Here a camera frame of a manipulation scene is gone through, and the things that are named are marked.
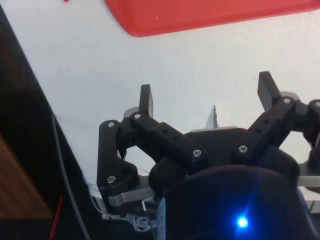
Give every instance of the blue led light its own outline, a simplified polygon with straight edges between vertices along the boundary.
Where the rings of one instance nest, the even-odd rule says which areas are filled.
[[[246,227],[248,227],[248,221],[245,217],[239,217],[238,218],[238,221],[237,221],[237,224],[240,228],[244,229]]]

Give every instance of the silver metal plate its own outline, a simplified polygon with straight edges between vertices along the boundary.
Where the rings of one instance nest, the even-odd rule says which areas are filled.
[[[112,207],[119,207],[126,203],[131,203],[135,201],[142,201],[144,199],[150,199],[155,196],[154,191],[148,183],[148,176],[139,176],[140,183],[139,186],[131,191],[123,192],[116,196],[109,196],[108,202]]]

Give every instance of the red plastic lid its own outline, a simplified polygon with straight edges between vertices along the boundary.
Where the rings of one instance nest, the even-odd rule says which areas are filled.
[[[105,0],[133,36],[164,34],[320,8],[320,0]]]

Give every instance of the white table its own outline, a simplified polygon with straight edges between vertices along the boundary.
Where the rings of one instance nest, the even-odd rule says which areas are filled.
[[[97,198],[99,125],[137,106],[142,84],[151,84],[154,118],[183,133],[204,128],[214,104],[220,126],[249,127],[263,111],[260,71],[305,102],[320,97],[320,10],[133,37],[103,0],[0,3]],[[307,158],[306,143],[285,144]],[[138,149],[126,160],[154,164]]]

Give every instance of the wooden surface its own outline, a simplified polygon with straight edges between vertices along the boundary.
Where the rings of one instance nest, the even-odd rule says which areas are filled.
[[[52,213],[0,136],[0,218],[51,218]]]

